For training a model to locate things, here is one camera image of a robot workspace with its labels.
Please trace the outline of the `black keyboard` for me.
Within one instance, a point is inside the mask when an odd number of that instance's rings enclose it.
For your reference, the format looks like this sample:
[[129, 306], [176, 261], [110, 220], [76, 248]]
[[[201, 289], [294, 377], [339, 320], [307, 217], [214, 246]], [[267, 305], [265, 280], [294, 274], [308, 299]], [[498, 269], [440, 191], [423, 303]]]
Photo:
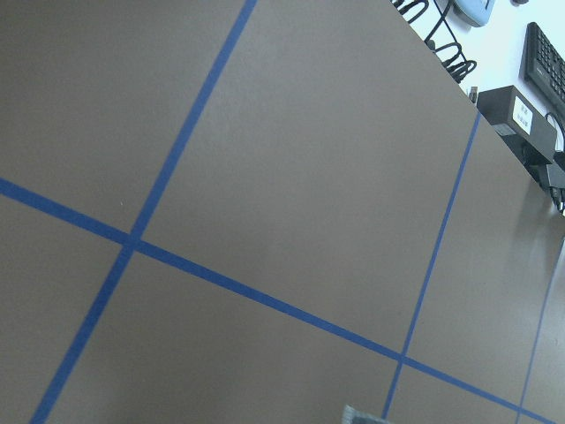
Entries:
[[526, 27], [524, 65], [524, 78], [563, 115], [564, 59], [535, 22]]

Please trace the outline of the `black power supply box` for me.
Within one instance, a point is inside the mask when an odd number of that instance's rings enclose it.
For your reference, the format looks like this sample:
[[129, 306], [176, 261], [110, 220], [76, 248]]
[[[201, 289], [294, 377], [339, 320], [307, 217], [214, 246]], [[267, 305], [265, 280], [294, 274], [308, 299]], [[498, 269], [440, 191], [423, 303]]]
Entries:
[[557, 132], [515, 86], [480, 92], [477, 107], [522, 162], [552, 162]]

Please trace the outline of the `grey blue microfibre towel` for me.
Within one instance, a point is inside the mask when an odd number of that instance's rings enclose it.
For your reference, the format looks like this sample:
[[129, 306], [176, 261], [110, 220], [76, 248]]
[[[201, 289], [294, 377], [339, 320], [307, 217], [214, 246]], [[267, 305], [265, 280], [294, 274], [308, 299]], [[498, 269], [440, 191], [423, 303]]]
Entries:
[[355, 409], [351, 405], [345, 405], [343, 408], [342, 424], [389, 424], [387, 420], [365, 413]]

